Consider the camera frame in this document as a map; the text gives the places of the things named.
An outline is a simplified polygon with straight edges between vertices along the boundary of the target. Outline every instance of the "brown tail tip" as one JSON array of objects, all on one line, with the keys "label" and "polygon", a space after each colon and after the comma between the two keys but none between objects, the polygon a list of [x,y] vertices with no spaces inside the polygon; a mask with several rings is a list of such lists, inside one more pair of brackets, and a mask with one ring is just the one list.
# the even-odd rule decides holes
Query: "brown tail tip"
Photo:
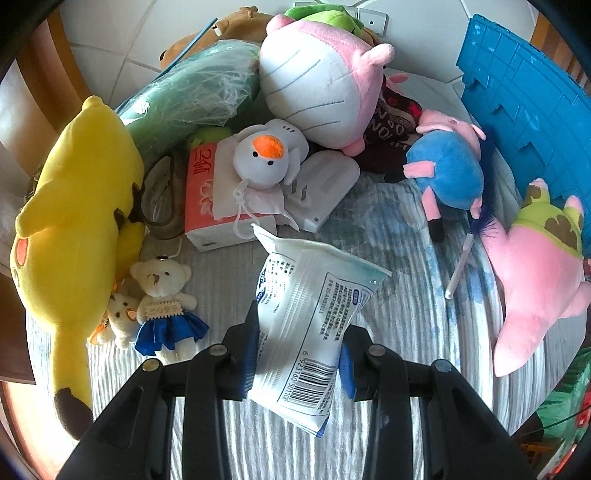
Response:
[{"label": "brown tail tip", "polygon": [[78,400],[69,388],[62,388],[53,397],[57,418],[72,438],[80,440],[92,425],[92,410]]}]

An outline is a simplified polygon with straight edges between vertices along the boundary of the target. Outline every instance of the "barcode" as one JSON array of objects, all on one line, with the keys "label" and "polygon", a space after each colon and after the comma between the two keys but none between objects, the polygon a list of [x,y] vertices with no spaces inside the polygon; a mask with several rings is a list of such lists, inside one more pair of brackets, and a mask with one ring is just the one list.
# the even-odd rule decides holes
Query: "barcode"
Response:
[{"label": "barcode", "polygon": [[336,367],[306,358],[300,377],[287,401],[302,407],[315,407],[322,400],[335,370]]}]

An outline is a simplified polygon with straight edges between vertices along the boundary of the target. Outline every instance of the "wall socket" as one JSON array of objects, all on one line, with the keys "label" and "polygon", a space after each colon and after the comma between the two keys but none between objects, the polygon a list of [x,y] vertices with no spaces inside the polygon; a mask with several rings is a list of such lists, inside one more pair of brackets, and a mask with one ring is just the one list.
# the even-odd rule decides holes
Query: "wall socket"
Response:
[{"label": "wall socket", "polygon": [[[305,5],[317,5],[317,2],[294,2],[295,7],[302,7]],[[388,16],[385,13],[377,12],[375,10],[368,10],[366,8],[355,8],[344,5],[347,13],[351,17],[361,20],[363,24],[372,29],[378,37],[383,37],[386,33],[386,23]]]}]

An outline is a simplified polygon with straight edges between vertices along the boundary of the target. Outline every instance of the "screw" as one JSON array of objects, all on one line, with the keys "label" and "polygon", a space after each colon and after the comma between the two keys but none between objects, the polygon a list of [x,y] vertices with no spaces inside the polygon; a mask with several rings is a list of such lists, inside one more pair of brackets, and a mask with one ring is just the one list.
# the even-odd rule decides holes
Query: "screw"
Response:
[{"label": "screw", "polygon": [[452,371],[452,365],[447,360],[437,360],[435,362],[435,368],[438,372],[447,373]]},{"label": "screw", "polygon": [[221,343],[218,343],[217,345],[212,345],[212,347],[209,349],[209,353],[213,356],[226,355],[227,351],[228,349],[224,347]]},{"label": "screw", "polygon": [[368,348],[368,352],[371,356],[382,356],[386,353],[386,347],[375,343]]},{"label": "screw", "polygon": [[148,358],[142,365],[144,372],[154,372],[160,368],[160,362],[155,358]]}]

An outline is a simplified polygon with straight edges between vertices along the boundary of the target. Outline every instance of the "blue plastic crate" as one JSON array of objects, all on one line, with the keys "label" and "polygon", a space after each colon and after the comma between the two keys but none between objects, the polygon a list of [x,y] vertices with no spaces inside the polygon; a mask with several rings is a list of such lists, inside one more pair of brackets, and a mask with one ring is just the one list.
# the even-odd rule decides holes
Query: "blue plastic crate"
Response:
[{"label": "blue plastic crate", "polygon": [[470,20],[457,66],[466,85],[462,102],[495,130],[521,194],[542,177],[554,205],[579,197],[590,256],[591,99],[546,55],[481,15]]}]

